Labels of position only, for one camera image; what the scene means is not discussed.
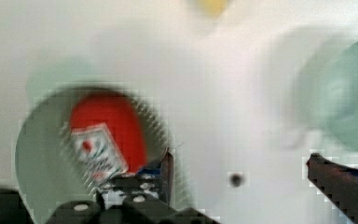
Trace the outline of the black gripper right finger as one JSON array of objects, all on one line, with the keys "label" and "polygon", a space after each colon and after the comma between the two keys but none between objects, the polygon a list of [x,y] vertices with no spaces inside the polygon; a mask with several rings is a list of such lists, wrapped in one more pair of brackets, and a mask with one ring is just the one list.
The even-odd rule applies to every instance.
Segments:
[{"label": "black gripper right finger", "polygon": [[358,224],[358,169],[334,163],[319,153],[312,153],[306,165],[308,180]]}]

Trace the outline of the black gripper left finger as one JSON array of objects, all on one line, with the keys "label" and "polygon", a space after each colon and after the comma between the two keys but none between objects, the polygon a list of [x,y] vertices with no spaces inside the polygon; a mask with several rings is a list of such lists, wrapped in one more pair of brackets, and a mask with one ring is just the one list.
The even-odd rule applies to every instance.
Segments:
[{"label": "black gripper left finger", "polygon": [[120,206],[126,199],[150,196],[164,203],[171,202],[173,155],[166,147],[162,154],[136,173],[116,175],[96,190],[97,204],[103,210]]}]

